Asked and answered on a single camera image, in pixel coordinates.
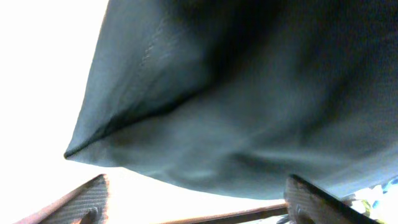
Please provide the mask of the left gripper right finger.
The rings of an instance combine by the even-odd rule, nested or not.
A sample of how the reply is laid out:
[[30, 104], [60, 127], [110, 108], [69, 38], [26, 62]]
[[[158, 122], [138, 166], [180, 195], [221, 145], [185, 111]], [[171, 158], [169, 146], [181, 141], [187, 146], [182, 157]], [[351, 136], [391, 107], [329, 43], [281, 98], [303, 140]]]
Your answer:
[[284, 198], [293, 224], [378, 224], [295, 174], [286, 180]]

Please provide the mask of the black garment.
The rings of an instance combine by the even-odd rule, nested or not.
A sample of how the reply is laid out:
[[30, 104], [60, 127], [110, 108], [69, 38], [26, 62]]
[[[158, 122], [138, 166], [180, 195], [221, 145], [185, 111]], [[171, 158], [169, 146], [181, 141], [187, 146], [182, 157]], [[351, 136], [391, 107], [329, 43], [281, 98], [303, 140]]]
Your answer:
[[397, 2], [111, 0], [65, 158], [211, 194], [397, 175]]

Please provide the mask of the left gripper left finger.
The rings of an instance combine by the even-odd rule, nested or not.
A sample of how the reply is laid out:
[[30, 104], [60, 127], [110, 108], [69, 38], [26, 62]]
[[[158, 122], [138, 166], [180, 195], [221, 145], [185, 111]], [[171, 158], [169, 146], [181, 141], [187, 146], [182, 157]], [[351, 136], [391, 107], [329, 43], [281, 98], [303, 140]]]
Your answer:
[[109, 181], [100, 174], [17, 224], [104, 224], [108, 220]]

